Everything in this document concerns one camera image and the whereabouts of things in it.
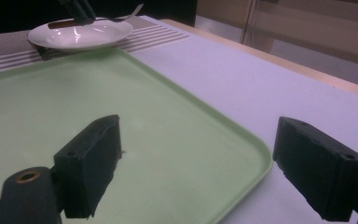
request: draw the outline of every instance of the gripper screw hole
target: gripper screw hole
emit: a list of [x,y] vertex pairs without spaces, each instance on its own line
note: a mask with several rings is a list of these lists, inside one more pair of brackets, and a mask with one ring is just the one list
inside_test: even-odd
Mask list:
[[25,174],[20,175],[17,178],[17,183],[23,184],[23,183],[26,183],[26,182],[30,182],[30,181],[33,181],[33,180],[37,179],[39,176],[40,176],[39,172],[30,171],[30,172],[27,172]]

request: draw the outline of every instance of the white table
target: white table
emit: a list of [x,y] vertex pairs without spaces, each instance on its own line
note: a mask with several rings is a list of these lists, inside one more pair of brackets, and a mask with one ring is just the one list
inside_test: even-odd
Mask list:
[[[257,134],[271,150],[278,118],[286,116],[306,121],[358,152],[357,86],[332,82],[328,75],[272,56],[246,53],[162,21],[144,19],[190,38],[131,55]],[[351,223],[357,220],[353,213]],[[325,222],[275,164],[222,223]]]

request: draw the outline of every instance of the table surface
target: table surface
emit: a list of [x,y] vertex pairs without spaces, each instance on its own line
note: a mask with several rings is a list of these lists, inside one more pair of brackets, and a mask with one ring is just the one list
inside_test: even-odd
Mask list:
[[[358,86],[174,21],[141,17],[119,44],[272,150],[280,116],[300,119],[358,152]],[[35,49],[27,32],[0,35],[0,71],[65,56]],[[18,35],[24,42],[4,44]],[[351,223],[358,216],[352,215]],[[222,223],[325,223],[274,165]]]

